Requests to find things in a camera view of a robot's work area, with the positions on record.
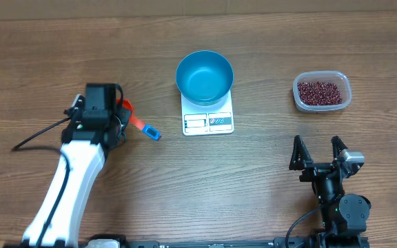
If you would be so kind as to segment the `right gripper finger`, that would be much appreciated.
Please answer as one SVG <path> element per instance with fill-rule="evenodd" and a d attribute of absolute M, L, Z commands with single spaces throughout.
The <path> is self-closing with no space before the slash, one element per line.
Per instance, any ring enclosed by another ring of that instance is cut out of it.
<path fill-rule="evenodd" d="M 313 164 L 306 145 L 300 135 L 294 137 L 291 160 L 289 162 L 289 170 L 304 170 Z"/>
<path fill-rule="evenodd" d="M 343 161 L 344 155 L 342 154 L 342 151 L 347 150 L 348 147 L 342 142 L 339 136 L 333 136 L 331 139 L 332 143 L 332 153 L 334 160 L 337 161 Z"/>

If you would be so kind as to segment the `red measuring scoop blue handle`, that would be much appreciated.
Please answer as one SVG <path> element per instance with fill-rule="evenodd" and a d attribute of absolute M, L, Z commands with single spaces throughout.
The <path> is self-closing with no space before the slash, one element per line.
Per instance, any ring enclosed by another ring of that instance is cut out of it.
<path fill-rule="evenodd" d="M 131 102 L 129 102 L 127 99 L 119 99 L 116 102 L 119 104 L 119 106 L 121 103 L 127 103 L 132 108 L 132 115 L 130 117 L 129 123 L 131 123 L 138 130 L 142 131 L 145 135 L 147 135 L 154 141 L 158 141 L 161 138 L 161 133 L 156 128 L 152 127 L 151 125 L 147 124 L 146 122 L 140 120 L 138 117 L 135 116 Z"/>

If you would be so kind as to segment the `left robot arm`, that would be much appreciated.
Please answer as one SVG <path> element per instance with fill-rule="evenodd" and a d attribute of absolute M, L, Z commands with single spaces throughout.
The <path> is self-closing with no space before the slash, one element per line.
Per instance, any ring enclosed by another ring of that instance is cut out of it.
<path fill-rule="evenodd" d="M 59 155 L 44 201 L 24 231 L 20 247 L 77 247 L 88 196 L 108 154 L 124 144 L 131 112 L 117 83 L 88 83 L 65 110 L 61 147 L 38 145 Z"/>

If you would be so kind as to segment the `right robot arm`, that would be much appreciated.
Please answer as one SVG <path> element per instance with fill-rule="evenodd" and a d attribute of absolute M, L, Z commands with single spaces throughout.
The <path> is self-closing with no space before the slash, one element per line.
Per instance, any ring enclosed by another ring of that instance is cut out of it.
<path fill-rule="evenodd" d="M 334 136 L 331 139 L 333 161 L 316 163 L 301 136 L 294 137 L 289 169 L 300 171 L 299 180 L 312 184 L 318 207 L 297 219 L 288 229 L 286 247 L 368 247 L 361 234 L 367 229 L 371 203 L 357 194 L 346 194 L 343 180 L 358 173 L 365 163 L 362 152 L 350 150 Z M 320 212 L 323 226 L 310 231 L 306 238 L 290 236 L 292 230 L 308 216 Z"/>

